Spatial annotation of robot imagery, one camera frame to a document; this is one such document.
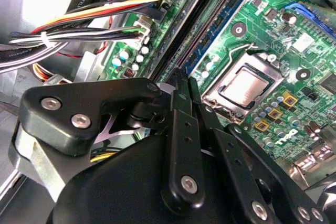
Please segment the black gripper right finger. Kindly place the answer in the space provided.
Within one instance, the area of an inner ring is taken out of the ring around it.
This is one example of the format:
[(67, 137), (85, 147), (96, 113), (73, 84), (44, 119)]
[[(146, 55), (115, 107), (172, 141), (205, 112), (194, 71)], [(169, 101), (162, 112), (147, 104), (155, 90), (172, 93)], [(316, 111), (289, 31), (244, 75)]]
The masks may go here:
[(329, 223), (330, 219), (278, 164), (237, 124), (223, 127), (201, 102), (194, 78), (188, 80), (201, 143), (214, 153), (229, 183), (237, 223)]

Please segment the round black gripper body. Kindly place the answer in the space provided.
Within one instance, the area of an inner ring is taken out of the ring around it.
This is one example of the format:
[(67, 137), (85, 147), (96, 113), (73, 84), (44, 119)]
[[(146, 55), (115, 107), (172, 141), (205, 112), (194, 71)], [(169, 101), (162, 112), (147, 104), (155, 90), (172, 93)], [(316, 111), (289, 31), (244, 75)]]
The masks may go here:
[(48, 223), (246, 223), (216, 159), (202, 153), (203, 206), (182, 217), (161, 198), (165, 141), (151, 137), (73, 177), (62, 190)]

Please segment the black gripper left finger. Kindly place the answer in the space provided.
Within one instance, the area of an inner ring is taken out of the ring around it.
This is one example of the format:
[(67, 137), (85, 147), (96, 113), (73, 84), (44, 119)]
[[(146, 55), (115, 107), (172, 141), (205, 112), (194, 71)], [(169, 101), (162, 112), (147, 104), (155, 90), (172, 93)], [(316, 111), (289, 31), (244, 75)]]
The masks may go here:
[(57, 201), (66, 184), (89, 165), (94, 144), (151, 129), (167, 144), (165, 204), (194, 210), (205, 198), (195, 79), (180, 69), (168, 83), (147, 78), (42, 86), (27, 90), (19, 107), (15, 148), (29, 160)]

